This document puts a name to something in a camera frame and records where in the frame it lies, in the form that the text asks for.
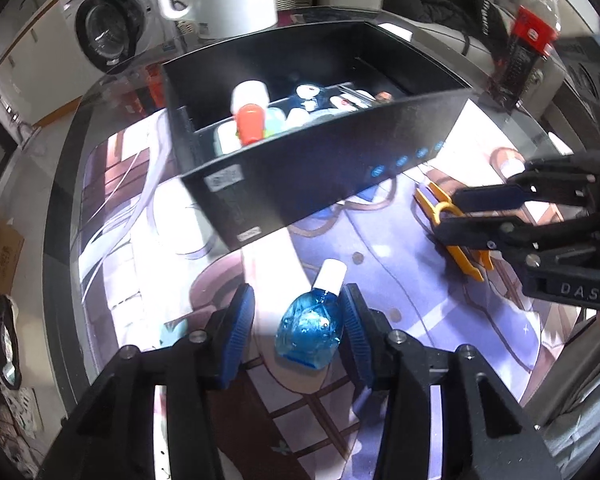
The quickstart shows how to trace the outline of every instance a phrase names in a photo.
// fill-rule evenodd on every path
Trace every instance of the white cabinet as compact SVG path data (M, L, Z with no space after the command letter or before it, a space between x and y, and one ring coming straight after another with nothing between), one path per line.
M58 3L34 22L0 65L5 100L30 124L81 97L93 82L93 67Z

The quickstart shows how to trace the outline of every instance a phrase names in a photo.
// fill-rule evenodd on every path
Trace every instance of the washing machine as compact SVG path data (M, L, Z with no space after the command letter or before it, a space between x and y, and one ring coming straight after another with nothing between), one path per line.
M161 17L157 0L59 0L67 26L99 75L116 73L123 62L176 36Z

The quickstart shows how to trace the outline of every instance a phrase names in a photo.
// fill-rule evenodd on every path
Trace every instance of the yellow clip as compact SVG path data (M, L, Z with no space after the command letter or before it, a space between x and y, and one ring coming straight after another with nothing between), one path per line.
M443 211L449 211L455 216L464 216L462 211L458 209L458 206L455 206L451 202L451 197L444 192L437 184L430 182L429 190L432 195L436 197L438 203L434 206L427 197L424 196L424 193L419 189L416 190L414 195L416 202L420 205L424 214L429 218L429 221L432 222L433 225L440 225L440 213ZM446 250L449 251L449 254L453 257L453 259L458 264L458 267L465 274L471 276L477 282L483 282L484 278L482 277L482 273L477 267L472 265L469 259L464 254L464 251L458 246L447 246ZM489 256L489 251L478 251L478 261L480 264L487 270L493 270L493 262L491 261L491 257Z

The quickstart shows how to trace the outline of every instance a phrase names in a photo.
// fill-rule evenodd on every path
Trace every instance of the glass table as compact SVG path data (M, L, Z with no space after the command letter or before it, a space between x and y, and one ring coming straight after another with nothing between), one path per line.
M346 348L323 370L278 357L274 334L284 311L309 290L321 263L337 258L347 264L346 283L357 283L368 306L381 310L394 328L436 348L473 344L524 404L560 354L580 309L526 298L496 251L493 270L478 266L482 281L463 274L433 238L414 193L427 192L429 182L449 193L499 184L522 171L525 160L568 147L523 110L505 116L486 106L480 98L486 76L397 16L329 8L295 12L280 25L391 23L475 89L435 158L229 252L178 178L157 69L203 45L184 36L147 52L91 89L62 150L45 231L48 344L70 410L118 348L170 346L203 328L247 282L256 296L250 342L231 387L209 399L225 473L369 480L386 395L356 381ZM517 214L541 224L573 211L529 202ZM104 240L117 242L103 252ZM167 479L165 410L158 388L156 478ZM431 479L440 476L440 413L440 396L432 391Z

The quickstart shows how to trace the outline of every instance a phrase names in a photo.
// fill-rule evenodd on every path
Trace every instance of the blue bottle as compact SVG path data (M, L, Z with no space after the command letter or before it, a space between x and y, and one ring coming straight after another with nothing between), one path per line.
M286 310L276 333L276 352L290 361L319 370L331 362L344 328L338 295L347 266L325 260L314 288Z

